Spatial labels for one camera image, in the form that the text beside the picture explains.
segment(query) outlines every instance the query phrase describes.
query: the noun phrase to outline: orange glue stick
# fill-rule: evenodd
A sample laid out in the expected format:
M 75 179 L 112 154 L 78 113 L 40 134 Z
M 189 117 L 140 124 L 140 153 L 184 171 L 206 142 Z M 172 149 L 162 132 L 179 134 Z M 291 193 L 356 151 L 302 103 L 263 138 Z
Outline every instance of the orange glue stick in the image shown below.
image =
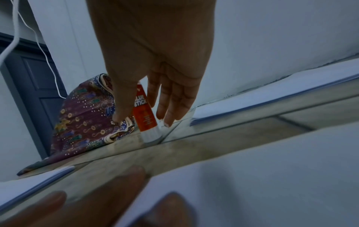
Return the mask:
M 152 109 L 147 103 L 146 93 L 140 82 L 137 84 L 137 94 L 133 114 L 141 132 L 141 137 L 145 143 L 153 142 L 162 136 Z

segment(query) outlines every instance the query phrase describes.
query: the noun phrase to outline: table surface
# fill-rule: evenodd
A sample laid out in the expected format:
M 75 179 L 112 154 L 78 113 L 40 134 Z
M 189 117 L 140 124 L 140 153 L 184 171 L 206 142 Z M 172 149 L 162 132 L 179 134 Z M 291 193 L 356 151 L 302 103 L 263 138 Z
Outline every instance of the table surface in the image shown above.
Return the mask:
M 4 220 L 52 191 L 63 190 L 73 202 L 132 165 L 152 176 L 309 131 L 359 120 L 359 79 L 287 98 L 189 126 L 194 111 L 166 128 L 162 139 L 144 144 L 138 130 L 113 144 L 31 171 L 23 176 L 74 165 L 75 171 L 0 216 Z

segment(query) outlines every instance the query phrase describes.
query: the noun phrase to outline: door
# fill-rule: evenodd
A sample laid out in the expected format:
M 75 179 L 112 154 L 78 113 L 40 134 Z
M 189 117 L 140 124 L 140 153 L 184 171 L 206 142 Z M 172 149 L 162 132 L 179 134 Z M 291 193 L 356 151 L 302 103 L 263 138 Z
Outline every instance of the door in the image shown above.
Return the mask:
M 54 62 L 49 61 L 56 74 L 60 94 L 66 97 L 66 90 Z M 60 98 L 54 76 L 43 55 L 13 51 L 5 60 L 35 130 L 45 148 L 50 153 L 52 131 L 55 127 L 64 99 Z

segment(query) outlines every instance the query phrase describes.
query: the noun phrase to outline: batik cloth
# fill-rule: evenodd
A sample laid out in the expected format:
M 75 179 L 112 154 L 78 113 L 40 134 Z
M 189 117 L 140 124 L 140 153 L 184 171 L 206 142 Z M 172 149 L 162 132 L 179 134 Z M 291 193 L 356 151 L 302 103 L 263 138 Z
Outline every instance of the batik cloth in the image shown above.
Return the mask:
M 50 157 L 29 165 L 18 175 L 113 143 L 130 134 L 135 127 L 134 117 L 115 123 L 112 121 L 114 112 L 112 83 L 107 74 L 81 83 L 62 105 L 59 122 L 53 131 Z

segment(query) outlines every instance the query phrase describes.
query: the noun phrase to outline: white paper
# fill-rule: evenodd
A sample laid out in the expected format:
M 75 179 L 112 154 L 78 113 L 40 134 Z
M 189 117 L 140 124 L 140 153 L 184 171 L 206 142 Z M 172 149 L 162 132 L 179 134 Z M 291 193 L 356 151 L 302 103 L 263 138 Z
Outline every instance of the white paper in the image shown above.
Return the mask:
M 197 107 L 193 119 L 243 109 L 269 102 L 278 98 L 313 89 L 359 73 L 359 59 L 344 61 L 325 67 L 306 70 L 263 86 L 261 88 L 234 96 L 222 101 Z
M 55 176 L 56 174 L 68 169 L 74 169 L 74 166 L 66 166 L 43 174 L 18 180 L 0 182 L 0 206 L 16 198 L 17 196 L 27 192 L 31 188 Z
M 158 175 L 116 227 L 173 191 L 198 227 L 359 226 L 358 132 L 327 128 Z

